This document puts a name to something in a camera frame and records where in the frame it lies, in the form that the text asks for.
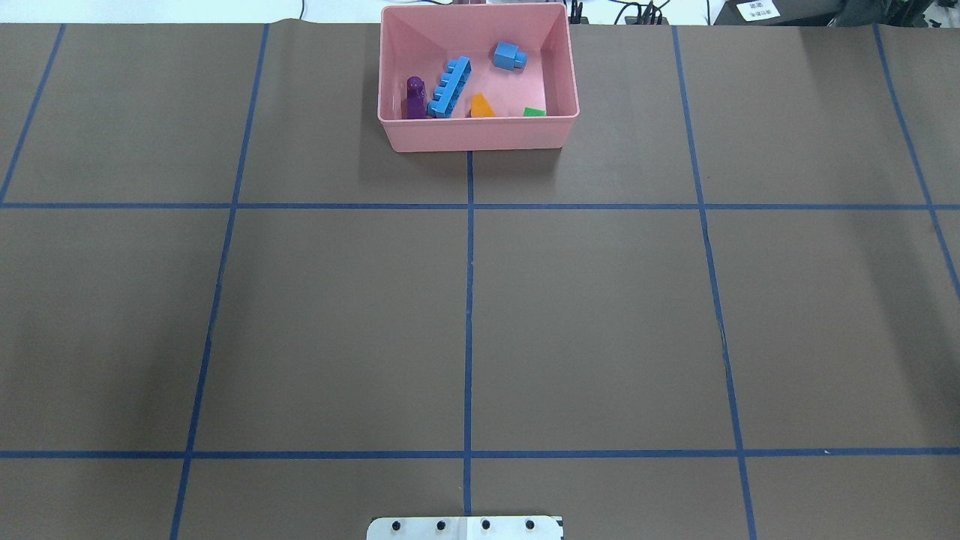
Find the blue lego brick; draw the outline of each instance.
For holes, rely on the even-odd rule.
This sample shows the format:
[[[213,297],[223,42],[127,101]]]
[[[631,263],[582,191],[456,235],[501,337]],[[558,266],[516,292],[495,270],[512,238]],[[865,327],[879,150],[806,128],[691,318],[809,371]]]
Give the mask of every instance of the blue lego brick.
[[[521,53],[520,48],[512,43],[500,41],[493,51],[493,65],[509,71],[523,69],[527,65],[527,54]]]
[[[469,58],[451,60],[446,65],[446,72],[440,76],[440,85],[433,91],[433,101],[426,106],[427,113],[437,118],[449,118],[470,78],[470,71]]]

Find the toy block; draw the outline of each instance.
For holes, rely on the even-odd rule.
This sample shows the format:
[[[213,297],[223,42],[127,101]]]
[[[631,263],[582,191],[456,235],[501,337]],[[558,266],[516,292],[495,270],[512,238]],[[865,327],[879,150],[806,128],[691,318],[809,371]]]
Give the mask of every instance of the toy block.
[[[512,43],[500,41],[493,51],[493,65],[509,71],[523,69],[527,65],[527,54]]]
[[[460,57],[446,65],[446,72],[440,76],[440,85],[433,91],[433,101],[427,104],[426,112],[437,118],[449,118],[457,107],[464,85],[470,78],[470,59]]]
[[[426,118],[424,103],[426,92],[423,90],[423,79],[411,77],[407,79],[407,118],[420,120]]]
[[[487,103],[487,98],[483,94],[476,94],[470,100],[470,116],[479,118],[481,116],[496,116],[493,108]]]

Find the plastic bin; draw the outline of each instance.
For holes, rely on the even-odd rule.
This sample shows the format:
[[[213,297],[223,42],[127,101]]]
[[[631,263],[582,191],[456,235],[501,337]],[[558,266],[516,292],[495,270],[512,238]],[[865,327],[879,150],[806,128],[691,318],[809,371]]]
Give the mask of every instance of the plastic bin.
[[[522,70],[493,65],[499,41],[527,54]],[[433,94],[447,63],[470,58],[472,73],[450,118],[407,120],[407,78]],[[468,118],[483,93],[496,117]],[[380,25],[377,117],[397,152],[560,148],[580,114],[566,10],[560,3],[390,6]],[[523,116],[524,108],[546,116]]]

